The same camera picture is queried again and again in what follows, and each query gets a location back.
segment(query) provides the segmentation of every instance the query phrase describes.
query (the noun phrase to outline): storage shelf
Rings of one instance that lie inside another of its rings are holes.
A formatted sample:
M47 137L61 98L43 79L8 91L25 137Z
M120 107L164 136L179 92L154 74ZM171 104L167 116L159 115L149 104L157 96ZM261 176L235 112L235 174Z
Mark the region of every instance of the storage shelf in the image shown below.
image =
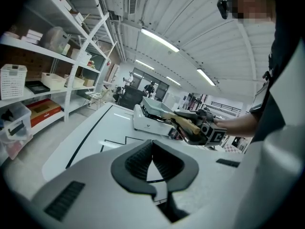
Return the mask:
M82 86L79 88L73 87L72 90L75 91L75 90L83 90L83 89L93 89L94 87L95 86Z
M53 98L52 101L56 102L64 109L64 107L65 107L65 97L64 96ZM69 113L80 107L87 105L89 102L90 102L90 100L85 101L85 98L72 94L70 97Z
M21 49L29 50L29 51L32 51L32 52L41 53L41 54L50 56L52 58L60 59L60 60L63 60L65 62L69 62L69 63L72 63L72 64L76 63L76 61L74 59L70 59L66 56L63 56L63 55L59 54L59 53L53 52L51 50L48 50L48 49L45 49L43 47L37 46L33 43L22 41L20 39L16 39L16 38L13 38L13 37L2 36L1 40L0 40L0 44L15 47L15 48L21 48Z
M9 104L13 104L13 103L20 102L20 101L23 101L23 100L26 100L26 99L30 99L30 98L34 98L34 97L40 97L40 96L49 95L49 94L64 93L64 92L67 91L67 89L68 88L65 87L62 90L49 91L49 92L41 93L41 94L34 94L28 88L25 87L22 97L12 98L12 99L8 99L8 100L0 100L0 108L2 108L4 106L7 106Z
M93 42L87 32L59 0L29 0L26 4L26 8L35 14L38 14L52 26L62 27L68 34L81 35L85 39L90 39L90 45L97 51L97 53L104 58L107 58L104 52Z
M54 121L57 121L58 119L62 118L65 115L63 111L60 111L49 118L39 122L37 125L32 127L32 134L35 135L39 131L41 131L43 128L47 127L48 125L52 124Z
M89 66L87 66L87 65L85 65L85 64L79 64L79 66L82 67L82 68L84 68L84 69L87 69L87 70L96 72L96 73L98 73L98 74L101 73L100 71L98 71L98 70L96 70L96 69L93 69L93 68L91 68L91 67L89 67Z

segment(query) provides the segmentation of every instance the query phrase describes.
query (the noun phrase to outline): camera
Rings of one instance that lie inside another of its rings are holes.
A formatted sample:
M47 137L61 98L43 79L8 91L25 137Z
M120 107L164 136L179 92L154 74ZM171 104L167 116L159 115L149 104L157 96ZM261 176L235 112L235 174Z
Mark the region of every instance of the camera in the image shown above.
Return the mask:
M226 20L228 18L228 5L226 0L218 0L217 8L221 14L221 17Z

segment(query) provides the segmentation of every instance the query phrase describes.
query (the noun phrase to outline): ceiling light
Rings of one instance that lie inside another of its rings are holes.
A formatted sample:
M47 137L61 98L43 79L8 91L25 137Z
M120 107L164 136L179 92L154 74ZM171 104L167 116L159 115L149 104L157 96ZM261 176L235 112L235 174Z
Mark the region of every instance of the ceiling light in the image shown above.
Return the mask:
M215 86L215 84L212 82L212 80L203 72L202 69L197 69L200 75L202 75L212 86Z
M142 65L144 65L144 66L146 66L147 68L149 68L149 69L151 69L151 70L154 70L154 68L152 68L151 66L149 66L149 65L147 65L147 64L145 64L145 63L143 63L143 62L141 62L141 61L139 61L139 60L135 60L137 63L140 63L140 64L142 64Z
M180 84L180 83L177 83L177 82L176 82L176 81L174 81L172 78L169 78L168 76L167 76L166 78L167 78L167 79L169 79L170 81L172 81L172 82L176 83L177 85L181 86L181 84Z
M160 36L154 34L153 32L147 30L147 29L144 29L142 28L141 29L141 32L155 40L157 40L158 42L162 43L164 46L170 48L171 50L173 50L174 52L178 52L180 49L177 48L176 46L172 45L170 42L164 40L163 38L161 38Z
M137 75L137 76L139 76L139 77L141 77L141 78L142 78L142 76L141 76L141 75L139 75L139 74L137 74L137 73L133 73L133 74L135 74L135 75Z

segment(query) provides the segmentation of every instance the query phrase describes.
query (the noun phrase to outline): person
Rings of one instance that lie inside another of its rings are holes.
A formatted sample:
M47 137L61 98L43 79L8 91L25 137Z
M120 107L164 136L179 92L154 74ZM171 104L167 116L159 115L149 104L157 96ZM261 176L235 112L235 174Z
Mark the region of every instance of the person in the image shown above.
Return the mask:
M118 88L115 91L115 94L113 94L113 98L115 99L116 104L118 103L120 96L122 96L122 88L118 86Z
M133 73L129 72L129 78L128 79L123 78L123 81L126 82L125 86L130 86L131 83L133 82Z
M297 8L302 0L227 0L227 8L233 17L240 20L272 21L275 23L274 42L269 55L270 85L276 81L288 64L301 36L301 23ZM266 136L285 125L283 116L269 88L264 104L257 110L250 109L244 116L220 120L214 119L218 127L226 128L228 135L252 137L252 142L263 141Z
M149 85L144 86L143 92L147 93L147 97L151 97L151 94L154 93L154 81L152 81Z

